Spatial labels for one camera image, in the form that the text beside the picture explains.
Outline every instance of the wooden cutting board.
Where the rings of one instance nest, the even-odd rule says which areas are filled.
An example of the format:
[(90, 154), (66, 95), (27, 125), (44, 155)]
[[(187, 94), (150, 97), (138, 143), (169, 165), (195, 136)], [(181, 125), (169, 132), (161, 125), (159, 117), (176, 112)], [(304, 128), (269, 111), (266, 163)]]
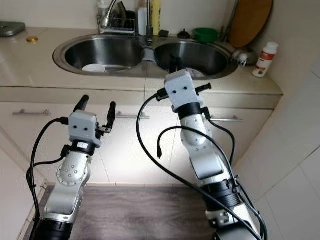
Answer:
[(256, 38), (269, 18), (273, 2), (273, 0), (239, 0), (229, 34), (232, 46), (243, 48)]

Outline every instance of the wall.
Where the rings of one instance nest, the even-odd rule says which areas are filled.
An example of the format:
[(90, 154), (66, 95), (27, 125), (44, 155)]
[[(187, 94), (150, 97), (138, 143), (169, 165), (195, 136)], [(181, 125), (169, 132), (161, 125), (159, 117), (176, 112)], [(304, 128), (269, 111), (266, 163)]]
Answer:
[(269, 74), (284, 97), (235, 167), (271, 240), (320, 239), (320, 1), (274, 1), (260, 52), (279, 43)]
[[(95, 29), (96, 0), (1, 0), (0, 17), (29, 27)], [(128, 10), (138, 0), (123, 0)], [(178, 33), (223, 25), (228, 0), (162, 0), (161, 28)]]

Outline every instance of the sink basin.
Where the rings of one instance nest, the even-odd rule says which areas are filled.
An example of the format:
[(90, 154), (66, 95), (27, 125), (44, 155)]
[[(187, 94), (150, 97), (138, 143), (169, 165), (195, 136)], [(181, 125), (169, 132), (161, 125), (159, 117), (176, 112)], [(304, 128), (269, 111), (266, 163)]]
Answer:
[[(155, 36), (152, 45), (147, 46), (142, 36), (87, 35), (58, 46), (53, 61), (68, 72), (87, 76), (148, 75), (163, 79), (168, 73), (187, 68), (193, 79), (206, 80), (225, 77), (237, 69), (231, 54), (218, 44), (204, 45), (193, 40)], [(100, 72), (83, 70), (92, 65)]]
[[(54, 62), (62, 69), (82, 75), (109, 75), (139, 65), (144, 48), (130, 39), (106, 35), (82, 36), (60, 45), (53, 53)], [(105, 72), (88, 72), (84, 66), (99, 64)]]
[(157, 64), (167, 72), (187, 68), (195, 79), (218, 79), (237, 69), (231, 53), (218, 45), (191, 41), (165, 43), (155, 49)]

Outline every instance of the soap bottle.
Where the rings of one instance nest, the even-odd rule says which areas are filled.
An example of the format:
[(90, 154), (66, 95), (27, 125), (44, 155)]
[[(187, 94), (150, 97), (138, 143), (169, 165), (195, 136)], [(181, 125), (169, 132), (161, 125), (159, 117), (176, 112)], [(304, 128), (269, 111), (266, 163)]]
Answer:
[(160, 21), (161, 21), (161, 0), (152, 0), (152, 26), (153, 35), (158, 36), (160, 32)]
[(279, 45), (275, 42), (268, 42), (266, 47), (263, 49), (258, 62), (256, 63), (255, 69), (253, 70), (253, 75), (257, 78), (263, 78), (272, 61), (274, 60), (275, 55), (277, 54)]
[(140, 36), (147, 35), (147, 3), (146, 0), (141, 0), (138, 9), (138, 30)]

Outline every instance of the white bottle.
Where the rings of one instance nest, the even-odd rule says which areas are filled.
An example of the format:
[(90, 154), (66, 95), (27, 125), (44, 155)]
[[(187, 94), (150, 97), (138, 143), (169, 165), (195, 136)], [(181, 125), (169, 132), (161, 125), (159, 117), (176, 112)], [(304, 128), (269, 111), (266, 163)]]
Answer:
[(262, 78), (266, 75), (270, 65), (277, 54), (279, 45), (275, 42), (268, 42), (263, 49), (258, 62), (256, 63), (253, 75), (257, 78)]
[(138, 9), (138, 28), (139, 35), (147, 36), (147, 5), (146, 0), (140, 1), (140, 7)]

